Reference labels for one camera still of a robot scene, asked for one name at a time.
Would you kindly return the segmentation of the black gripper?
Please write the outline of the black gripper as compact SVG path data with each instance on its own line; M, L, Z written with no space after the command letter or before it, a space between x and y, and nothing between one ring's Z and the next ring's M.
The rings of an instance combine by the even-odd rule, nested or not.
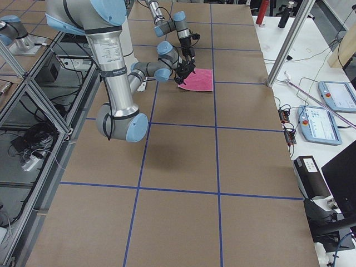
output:
M182 47L182 54L185 57L187 64L189 65L191 62L195 64L195 50L193 47Z
M188 78L188 76L194 73L194 64L192 62L188 65L187 62L183 62L182 64L179 65L179 67L176 69L176 74L177 77L175 77L175 82L180 85L184 82L183 79Z

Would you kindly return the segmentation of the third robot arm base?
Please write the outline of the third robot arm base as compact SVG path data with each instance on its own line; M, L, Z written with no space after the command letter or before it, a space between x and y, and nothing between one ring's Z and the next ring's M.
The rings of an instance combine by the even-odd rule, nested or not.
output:
M30 35L19 17L1 17L1 42L13 55L34 56L46 41L46 37Z

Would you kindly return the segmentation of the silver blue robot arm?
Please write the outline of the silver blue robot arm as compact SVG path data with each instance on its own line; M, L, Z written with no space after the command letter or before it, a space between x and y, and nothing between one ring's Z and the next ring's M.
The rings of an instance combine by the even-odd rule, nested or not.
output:
M193 33L189 28L185 12L179 11L175 13L173 17L166 20L161 12L163 7L160 6L158 1L145 1L145 3L154 20L154 32L156 36L162 37L168 33L176 32L185 61L190 61L194 64L195 50L193 48L192 40L196 39L198 41L200 35Z
M168 41L157 46L156 62L134 62L127 68L123 43L130 43L125 32L127 11L124 1L47 1L47 24L64 33L85 36L104 81L109 102L104 103L96 118L98 131L108 139L139 142L146 135L149 120L140 112L132 95L146 78L166 82L174 75L182 84L195 69L195 51L191 41L199 39L186 21L183 11L166 21L157 1L147 1L154 19L155 33L162 37L176 32L182 55Z

